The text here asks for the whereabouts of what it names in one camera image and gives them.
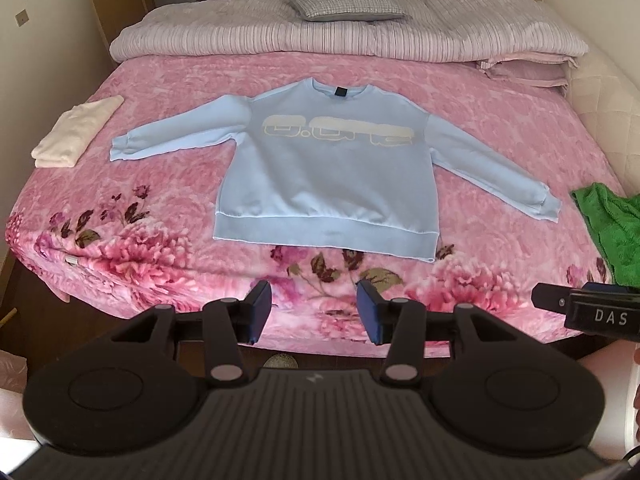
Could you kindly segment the person's right hand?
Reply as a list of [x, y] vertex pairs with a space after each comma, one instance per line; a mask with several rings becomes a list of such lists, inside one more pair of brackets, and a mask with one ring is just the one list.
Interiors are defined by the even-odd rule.
[[580, 360], [604, 390], [605, 409], [590, 448], [605, 458], [621, 458], [638, 444], [634, 408], [639, 385], [634, 352], [638, 348], [635, 342], [618, 340]]

